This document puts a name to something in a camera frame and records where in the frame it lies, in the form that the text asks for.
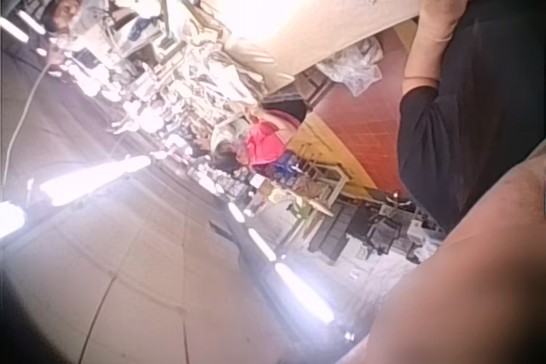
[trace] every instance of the cable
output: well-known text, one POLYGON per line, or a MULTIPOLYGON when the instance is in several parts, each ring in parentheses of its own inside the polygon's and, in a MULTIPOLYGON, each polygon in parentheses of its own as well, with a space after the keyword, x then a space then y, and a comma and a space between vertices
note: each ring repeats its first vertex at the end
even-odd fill
POLYGON ((14 134, 11 136, 11 140, 9 141, 8 145, 8 151, 6 152, 6 165, 3 169, 3 178, 2 178, 2 186, 6 186, 6 181, 8 180, 8 170, 9 170, 9 159, 11 157, 11 150, 14 147, 15 140, 17 139, 17 136, 19 135, 19 131, 23 126, 23 123, 25 122, 26 115, 28 114, 28 110, 31 106, 32 99, 34 98, 34 95, 36 94, 36 90, 38 89, 38 85, 42 81, 42 78, 44 78, 44 75, 46 72, 48 72, 49 67, 51 66, 50 63, 46 64, 38 78, 36 79, 36 82, 32 86, 31 94, 28 96, 28 99, 26 100, 25 108, 23 109, 23 113, 20 116, 19 123, 17 124, 17 127, 15 128, 14 134))

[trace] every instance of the forearm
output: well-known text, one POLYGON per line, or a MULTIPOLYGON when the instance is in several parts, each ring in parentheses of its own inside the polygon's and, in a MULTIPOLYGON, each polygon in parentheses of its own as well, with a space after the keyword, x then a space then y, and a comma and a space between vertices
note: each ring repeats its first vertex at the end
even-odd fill
POLYGON ((404 69, 403 94, 420 86, 438 87, 442 57, 454 27, 434 26, 421 17, 404 69))

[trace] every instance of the fluorescent light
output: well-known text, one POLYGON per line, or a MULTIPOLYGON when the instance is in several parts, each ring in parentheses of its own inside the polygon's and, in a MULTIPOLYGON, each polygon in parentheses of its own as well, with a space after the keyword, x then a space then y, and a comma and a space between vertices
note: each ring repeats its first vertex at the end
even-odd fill
POLYGON ((152 160, 145 155, 109 162, 51 179, 40 185, 40 189, 51 198, 53 206, 63 206, 96 191, 126 172, 136 172, 151 163, 152 160))
POLYGON ((150 155, 152 155, 156 159, 165 159, 169 156, 169 153, 166 153, 165 151, 157 151, 150 153, 150 155))
POLYGON ((216 195, 218 191, 216 190, 214 181, 202 172, 199 173, 199 176, 199 184, 211 194, 216 195))
POLYGON ((245 216, 241 213, 241 210, 237 207, 236 204, 233 202, 230 202, 228 205, 229 211, 231 212, 231 215, 235 218, 235 220, 239 223, 245 222, 245 216))
POLYGON ((40 25, 37 21, 35 21, 31 16, 29 16, 25 11, 19 10, 17 12, 17 15, 21 17, 21 19, 27 23, 35 31, 37 34, 41 34, 42 36, 45 34, 45 29, 42 25, 40 25))
POLYGON ((136 119, 140 128, 153 134, 159 131, 165 125, 163 118, 151 107, 146 107, 136 119))
POLYGON ((254 229, 250 228, 248 229, 248 234, 250 234, 250 237, 253 238, 254 243, 258 245, 259 250, 261 250, 265 254, 267 260, 269 260, 270 262, 274 262, 276 260, 275 252, 270 248, 265 240, 262 239, 259 233, 256 232, 254 229))
POLYGON ((14 38, 22 43, 28 43, 28 34, 23 32, 19 27, 14 25, 11 21, 0 17, 0 27, 6 32, 11 34, 14 38))
POLYGON ((11 202, 0 203, 0 239, 25 226, 25 212, 11 202))
POLYGON ((303 306, 322 322, 328 324, 334 321, 334 312, 322 298, 301 280, 286 264, 277 263, 275 271, 281 276, 294 296, 303 306))

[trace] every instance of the skin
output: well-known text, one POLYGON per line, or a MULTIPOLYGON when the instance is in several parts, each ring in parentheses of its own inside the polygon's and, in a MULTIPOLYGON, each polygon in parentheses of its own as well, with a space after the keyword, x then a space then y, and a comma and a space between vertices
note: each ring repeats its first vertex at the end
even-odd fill
MULTIPOLYGON (((403 92, 437 86, 445 47, 468 0, 421 0, 403 92)), ((526 335, 546 340, 543 152, 509 171, 439 250, 391 292, 365 354, 350 363, 530 361, 526 335)))
POLYGON ((81 9, 83 0, 59 0, 53 21, 61 31, 67 30, 70 22, 81 9))
POLYGON ((545 164, 512 169, 400 282, 353 362, 546 362, 516 353, 528 332, 546 339, 545 164))

